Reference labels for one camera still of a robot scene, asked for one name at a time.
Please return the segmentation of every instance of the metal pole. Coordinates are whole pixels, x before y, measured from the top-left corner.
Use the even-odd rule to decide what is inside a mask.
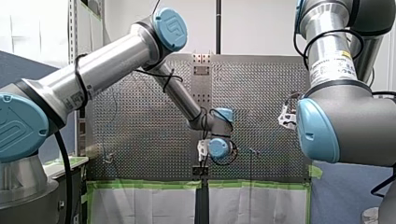
[[[221,0],[216,0],[216,54],[221,54]]]

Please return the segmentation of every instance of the black cable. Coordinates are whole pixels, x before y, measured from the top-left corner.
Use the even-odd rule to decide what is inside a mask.
[[[396,96],[396,92],[395,91],[375,91],[375,92],[373,92],[373,95],[392,95],[392,96]]]
[[[165,85],[163,85],[163,93],[165,93],[165,89],[166,89],[166,87],[168,86],[169,81],[171,80],[171,78],[172,78],[172,76],[173,76],[174,73],[175,73],[175,69],[172,68],[171,74],[169,74],[169,77],[168,77],[168,79],[166,80]]]
[[[294,32],[293,44],[294,44],[294,48],[296,49],[297,53],[300,54],[300,56],[304,57],[303,53],[300,51],[300,49],[297,46],[297,32]]]
[[[370,88],[372,88],[372,86],[374,84],[374,80],[375,80],[375,69],[373,68],[372,81],[370,82],[370,85],[369,85]]]
[[[205,113],[201,119],[201,127],[203,128],[202,131],[202,139],[206,139],[207,138],[207,134],[208,134],[208,130],[207,130],[207,110],[204,107],[201,107],[201,110],[204,110]]]
[[[165,92],[165,89],[168,86],[169,81],[171,80],[171,78],[177,78],[180,82],[184,81],[182,77],[174,76],[175,69],[173,69],[173,68],[172,68],[171,74],[169,74],[169,75],[154,74],[154,73],[146,72],[146,71],[139,70],[139,69],[136,69],[135,71],[138,72],[138,73],[142,73],[142,74],[151,76],[151,77],[168,77],[168,79],[166,80],[165,85],[163,85],[163,92]]]
[[[160,4],[161,0],[157,1],[157,4],[155,4],[155,8],[152,10],[152,14],[154,14],[155,10],[157,10],[158,5]]]
[[[88,103],[88,91],[87,88],[85,87],[84,81],[82,80],[81,74],[79,73],[79,65],[78,65],[79,60],[85,56],[87,56],[87,54],[80,54],[75,59],[75,75],[78,80],[78,85],[82,89],[82,93],[84,94],[84,99],[82,100],[82,104],[79,109],[84,108]]]
[[[380,198],[384,198],[385,195],[378,193],[381,189],[383,189],[384,187],[386,187],[387,185],[389,185],[390,183],[392,183],[393,181],[396,180],[396,174],[391,176],[390,178],[386,179],[384,182],[382,182],[381,184],[379,184],[378,186],[376,186],[375,188],[373,188],[370,192],[371,194],[373,194],[374,196],[380,197]]]
[[[314,38],[312,38],[308,44],[305,47],[304,53],[301,54],[301,51],[298,49],[297,47],[297,41],[296,41],[296,37],[294,37],[294,47],[296,49],[296,51],[303,57],[304,59],[304,66],[307,70],[309,70],[309,66],[308,66],[308,51],[310,50],[310,48],[312,47],[312,45],[318,41],[319,39],[321,39],[322,37],[328,35],[328,34],[332,34],[332,33],[348,33],[351,35],[356,36],[356,38],[358,38],[359,42],[361,43],[361,48],[359,50],[359,52],[352,58],[352,59],[356,59],[358,58],[361,53],[363,52],[364,49],[364,40],[361,37],[361,35],[359,35],[359,33],[357,33],[356,31],[353,30],[348,30],[348,29],[337,29],[337,30],[331,30],[331,31],[327,31],[327,32],[323,32],[320,35],[315,36]]]
[[[70,160],[67,155],[66,146],[61,133],[58,131],[55,133],[56,141],[58,142],[59,149],[61,150],[62,159],[64,160],[64,175],[66,177],[66,216],[65,224],[72,222],[72,206],[73,206],[73,182],[72,182],[72,171],[70,167]]]

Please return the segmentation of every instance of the perforated metal panel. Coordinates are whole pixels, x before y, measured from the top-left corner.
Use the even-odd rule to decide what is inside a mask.
[[[296,132],[277,123],[290,92],[307,88],[301,59],[214,55],[212,69],[213,106],[234,110],[233,141],[239,156],[229,167],[211,165],[210,176],[283,182],[308,178],[309,160],[299,148]]]
[[[168,62],[199,104],[234,109],[233,140],[240,148],[229,167],[209,162],[210,178],[306,181],[309,160],[298,148],[295,132],[277,124],[290,91],[307,87],[301,59],[212,55],[206,62],[211,78],[194,75],[196,60],[179,54]],[[89,179],[192,179],[199,134],[188,129],[152,77],[126,77],[99,95],[87,116],[92,129],[87,131],[87,142],[96,155],[90,161]],[[260,155],[253,155],[251,149]]]
[[[169,64],[189,89],[191,62]],[[90,179],[191,179],[190,130],[154,78],[129,75],[101,93],[92,110],[98,147]]]

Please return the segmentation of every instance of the blue joint cap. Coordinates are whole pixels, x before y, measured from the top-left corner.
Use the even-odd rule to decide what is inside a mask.
[[[226,157],[230,152],[227,142],[221,138],[214,138],[209,142],[209,154],[211,157],[220,160]]]
[[[297,109],[298,136],[305,156],[315,161],[340,161],[337,136],[320,106],[312,99],[303,99]]]
[[[215,115],[220,119],[226,118],[228,121],[233,122],[233,111],[231,109],[219,107],[216,108],[215,110],[217,110],[219,113],[214,112],[213,115]]]
[[[300,34],[300,21],[301,21],[301,16],[302,16],[302,10],[303,10],[303,5],[304,5],[305,0],[297,0],[297,5],[296,5],[296,16],[294,20],[294,30],[297,34]]]
[[[161,42],[171,51],[179,51],[187,44],[187,27],[173,9],[162,8],[153,15],[153,25]]]
[[[47,138],[44,111],[26,98],[0,92],[0,162],[33,155]]]

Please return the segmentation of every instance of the green tape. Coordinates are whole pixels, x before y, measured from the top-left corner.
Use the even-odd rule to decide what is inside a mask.
[[[321,179],[321,177],[323,176],[323,171],[317,166],[309,165],[309,176],[316,179]]]
[[[285,184],[268,181],[247,181],[247,180],[209,180],[209,187],[212,189],[253,187],[260,189],[307,189],[306,184]]]
[[[88,196],[87,194],[81,195],[81,203],[85,203],[88,201]]]
[[[91,189],[198,189],[200,181],[145,181],[116,179],[112,181],[89,181]]]
[[[88,191],[87,192],[87,197],[88,197],[88,204],[87,204],[87,206],[88,206],[88,208],[87,208],[88,218],[87,219],[88,220],[87,220],[87,222],[88,222],[88,224],[91,224],[93,189],[88,186],[87,191]]]
[[[312,184],[306,184],[307,189],[306,189],[306,214],[305,214],[305,220],[306,224],[311,223],[311,190],[312,190]]]

